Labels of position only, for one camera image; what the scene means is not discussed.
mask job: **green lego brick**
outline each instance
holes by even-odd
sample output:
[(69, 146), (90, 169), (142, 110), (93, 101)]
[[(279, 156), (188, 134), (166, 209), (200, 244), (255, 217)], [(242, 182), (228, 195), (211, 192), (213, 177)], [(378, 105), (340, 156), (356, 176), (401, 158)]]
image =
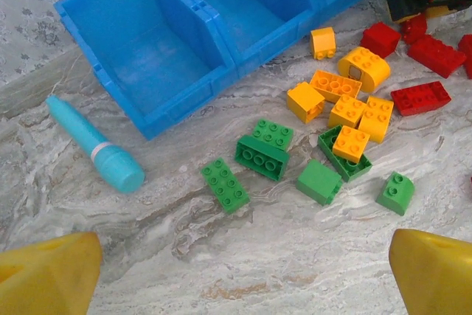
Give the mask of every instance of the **green lego brick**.
[(249, 203), (248, 194), (222, 158), (216, 159), (201, 169), (201, 174), (225, 212), (233, 213)]
[(405, 215), (413, 193), (413, 182), (408, 177), (394, 171), (386, 181), (376, 202), (399, 215)]
[(292, 128), (268, 120), (259, 120), (252, 131), (252, 136), (280, 150), (287, 151), (293, 137)]
[(349, 182), (367, 173), (372, 168), (372, 163), (364, 154), (362, 154), (361, 160), (357, 164), (334, 155), (333, 145), (339, 132), (341, 132), (341, 126), (337, 125), (336, 127), (325, 131), (323, 134), (320, 134), (318, 136), (318, 146), (331, 164), (333, 164), (336, 171), (341, 174), (343, 180)]
[(342, 183), (341, 175), (317, 160), (310, 160), (296, 180), (296, 188), (324, 206), (331, 204)]
[(235, 160), (275, 181), (282, 178), (289, 158), (287, 152), (253, 136), (246, 135), (237, 141)]

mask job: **green flat brick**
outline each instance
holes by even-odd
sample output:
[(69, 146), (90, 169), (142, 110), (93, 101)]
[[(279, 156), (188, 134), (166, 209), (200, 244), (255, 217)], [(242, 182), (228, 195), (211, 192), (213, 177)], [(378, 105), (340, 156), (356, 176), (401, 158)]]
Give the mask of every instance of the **green flat brick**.
[(222, 158), (216, 159), (201, 169), (201, 174), (225, 212), (233, 213), (249, 203), (248, 194)]
[(296, 180), (296, 188), (324, 206), (331, 204), (342, 183), (341, 175), (317, 160), (310, 160)]
[(252, 131), (252, 136), (261, 142), (287, 151), (294, 137), (294, 130), (269, 120), (259, 120)]
[(245, 135), (237, 141), (235, 160), (275, 181), (282, 178), (289, 158), (285, 151), (253, 136)]
[(318, 146), (326, 155), (331, 164), (333, 164), (336, 171), (341, 174), (343, 180), (350, 182), (367, 173), (372, 168), (372, 163), (364, 154), (362, 154), (361, 160), (357, 164), (355, 162), (350, 162), (349, 160), (341, 158), (340, 156), (334, 155), (333, 145), (339, 135), (339, 132), (341, 132), (341, 126), (337, 125), (336, 127), (331, 128), (329, 131), (325, 131), (323, 134), (320, 134), (318, 136)]
[(383, 191), (376, 202), (399, 215), (405, 215), (413, 194), (413, 182), (394, 171), (383, 186)]

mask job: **blue storage tray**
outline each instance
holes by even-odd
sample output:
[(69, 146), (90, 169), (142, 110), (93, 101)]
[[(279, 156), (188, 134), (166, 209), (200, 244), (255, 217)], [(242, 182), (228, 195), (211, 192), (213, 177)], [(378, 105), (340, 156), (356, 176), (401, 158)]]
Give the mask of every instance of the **blue storage tray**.
[(98, 80), (151, 139), (358, 0), (61, 0)]

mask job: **green curved brick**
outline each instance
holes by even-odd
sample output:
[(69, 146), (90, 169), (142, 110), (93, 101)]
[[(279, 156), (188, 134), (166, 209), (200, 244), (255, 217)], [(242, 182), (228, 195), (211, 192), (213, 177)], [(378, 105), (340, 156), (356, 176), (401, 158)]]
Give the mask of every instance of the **green curved brick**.
[(293, 137), (292, 128), (279, 125), (269, 120), (259, 120), (252, 131), (252, 136), (261, 142), (268, 143), (280, 150), (287, 151)]
[(237, 141), (235, 160), (240, 164), (279, 181), (287, 168), (289, 155), (253, 136), (243, 136)]
[(249, 196), (222, 158), (209, 163), (201, 174), (227, 213), (233, 213), (249, 203)]
[(361, 160), (357, 164), (334, 155), (333, 145), (339, 132), (341, 132), (341, 126), (337, 125), (323, 134), (320, 134), (318, 136), (318, 146), (331, 164), (333, 164), (336, 171), (341, 174), (343, 180), (349, 182), (367, 173), (372, 168), (372, 163), (364, 154), (362, 154)]
[(405, 215), (413, 194), (413, 182), (408, 177), (394, 171), (376, 201), (399, 215)]
[(341, 175), (316, 160), (308, 162), (296, 180), (296, 188), (322, 206), (331, 204), (341, 186)]

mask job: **gray marble surface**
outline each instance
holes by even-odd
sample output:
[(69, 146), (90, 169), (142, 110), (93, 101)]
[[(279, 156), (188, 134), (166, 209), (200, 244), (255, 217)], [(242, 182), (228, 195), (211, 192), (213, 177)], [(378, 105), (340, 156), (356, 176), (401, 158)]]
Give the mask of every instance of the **gray marble surface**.
[[(386, 20), (385, 0), (364, 0), (327, 25), (338, 52), (314, 61), (308, 39), (225, 91), (182, 124), (145, 141), (97, 84), (79, 49), (0, 90), (0, 250), (70, 232), (100, 236), (104, 262), (90, 314), (405, 314), (388, 264), (397, 228), (472, 240), (472, 81), (464, 69), (447, 80), (406, 56), (388, 58), (392, 76), (375, 95), (441, 80), (453, 101), (402, 118), (394, 111), (383, 144), (369, 144), (374, 164), (321, 207), (294, 181), (316, 146), (332, 107), (302, 124), (286, 90), (337, 60), (362, 31)], [(470, 11), (430, 21), (429, 32), (456, 46), (470, 32)], [(87, 156), (49, 117), (44, 98), (74, 104), (147, 173), (131, 195), (107, 186)], [(275, 183), (233, 160), (237, 139), (265, 117), (294, 128), (288, 170)], [(222, 156), (251, 196), (225, 215), (199, 174)], [(396, 170), (416, 193), (405, 216), (375, 203)]]

